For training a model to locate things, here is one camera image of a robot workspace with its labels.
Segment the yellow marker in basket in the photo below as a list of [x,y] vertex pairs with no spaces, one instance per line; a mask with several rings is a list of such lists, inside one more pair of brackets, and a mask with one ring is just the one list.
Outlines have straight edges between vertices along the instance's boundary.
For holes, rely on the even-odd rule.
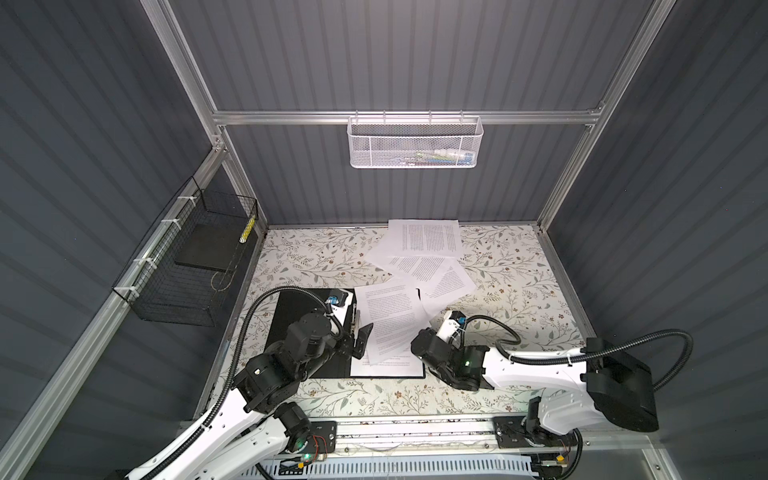
[[239,236],[239,243],[240,244],[245,244],[248,241],[248,238],[249,238],[251,232],[253,231],[253,228],[254,228],[255,224],[256,224],[256,217],[255,216],[251,216],[248,219],[244,229],[242,230],[242,232],[241,232],[241,234]]

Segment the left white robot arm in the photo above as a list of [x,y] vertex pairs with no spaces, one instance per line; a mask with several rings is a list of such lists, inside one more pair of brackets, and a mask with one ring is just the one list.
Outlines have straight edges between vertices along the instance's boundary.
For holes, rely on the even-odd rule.
[[304,411],[290,400],[300,384],[335,355],[360,359],[372,325],[358,336],[332,338],[336,316],[310,312],[286,337],[248,360],[203,417],[128,479],[224,479],[283,450],[299,450],[311,433]]

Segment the black pad in basket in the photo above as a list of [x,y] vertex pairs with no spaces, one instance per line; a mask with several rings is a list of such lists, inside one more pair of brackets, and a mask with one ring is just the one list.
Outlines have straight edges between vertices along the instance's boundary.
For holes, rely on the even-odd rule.
[[174,257],[176,265],[226,272],[233,269],[241,254],[237,225],[196,225]]

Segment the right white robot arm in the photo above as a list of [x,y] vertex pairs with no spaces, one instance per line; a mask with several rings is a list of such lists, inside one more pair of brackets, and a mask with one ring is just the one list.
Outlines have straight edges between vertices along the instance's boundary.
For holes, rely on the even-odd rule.
[[425,328],[412,340],[411,353],[456,390],[542,389],[525,420],[531,436],[565,436],[604,422],[634,432],[659,429],[650,368],[598,338],[582,349],[513,355],[481,345],[459,348]]

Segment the printed paper sheet back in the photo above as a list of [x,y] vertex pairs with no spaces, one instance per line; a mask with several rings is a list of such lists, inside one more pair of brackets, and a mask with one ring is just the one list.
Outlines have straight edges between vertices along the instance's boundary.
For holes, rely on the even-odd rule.
[[390,220],[385,246],[394,256],[460,259],[465,253],[457,220]]

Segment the printed paper sheet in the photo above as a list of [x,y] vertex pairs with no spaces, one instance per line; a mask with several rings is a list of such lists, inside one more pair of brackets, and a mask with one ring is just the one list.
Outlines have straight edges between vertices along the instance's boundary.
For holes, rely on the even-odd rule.
[[385,246],[394,256],[460,259],[465,253],[457,220],[390,220]]
[[421,305],[416,287],[390,280],[355,289],[359,327],[370,326],[362,359],[351,361],[352,378],[422,378],[424,366],[410,351],[418,332],[429,317]]
[[461,265],[465,249],[408,248],[398,242],[382,241],[364,259],[397,279],[420,289],[432,301],[460,298],[474,293],[475,282]]

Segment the black white file folder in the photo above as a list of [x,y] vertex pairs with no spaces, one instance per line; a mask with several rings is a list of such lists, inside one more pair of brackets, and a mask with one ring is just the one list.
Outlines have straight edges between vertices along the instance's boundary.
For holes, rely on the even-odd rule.
[[352,290],[310,289],[308,293],[281,292],[277,296],[269,333],[268,347],[276,343],[297,347],[314,359],[317,353],[330,357],[312,375],[314,379],[424,379],[426,370],[420,360],[405,352],[378,364],[367,357],[357,359],[336,353],[333,335],[341,330],[355,330],[353,317],[357,301]]

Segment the markers in white basket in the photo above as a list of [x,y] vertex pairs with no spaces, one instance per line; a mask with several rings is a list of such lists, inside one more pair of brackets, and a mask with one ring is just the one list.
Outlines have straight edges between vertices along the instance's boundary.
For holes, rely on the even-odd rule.
[[410,166],[459,166],[473,167],[476,164],[476,153],[463,149],[437,149],[432,151],[409,152],[400,161]]

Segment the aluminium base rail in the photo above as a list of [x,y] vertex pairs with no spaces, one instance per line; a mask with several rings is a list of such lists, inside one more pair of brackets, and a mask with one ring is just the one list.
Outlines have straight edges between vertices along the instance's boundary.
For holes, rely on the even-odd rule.
[[[294,403],[280,406],[275,413],[246,413],[239,405],[224,407],[206,426],[202,420],[145,464],[132,470],[130,479],[231,479],[290,448],[308,442],[311,422]],[[638,434],[582,433],[582,448],[617,450],[638,447]],[[492,420],[486,416],[353,419],[340,427],[343,445],[369,450],[378,447],[408,449],[424,447],[432,455],[454,444],[474,445],[488,440]]]

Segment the aluminium frame post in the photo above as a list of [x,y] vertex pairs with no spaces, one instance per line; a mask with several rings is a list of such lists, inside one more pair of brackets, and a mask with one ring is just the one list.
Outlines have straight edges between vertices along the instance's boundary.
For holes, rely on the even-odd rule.
[[[217,105],[171,2],[141,1],[140,4],[209,140],[212,155],[219,164],[218,168],[226,173],[236,194],[252,197],[258,201],[258,195],[230,134],[214,119],[214,115],[218,112]],[[259,201],[256,206],[258,212],[256,225],[260,233],[265,233],[269,229],[269,222]]]

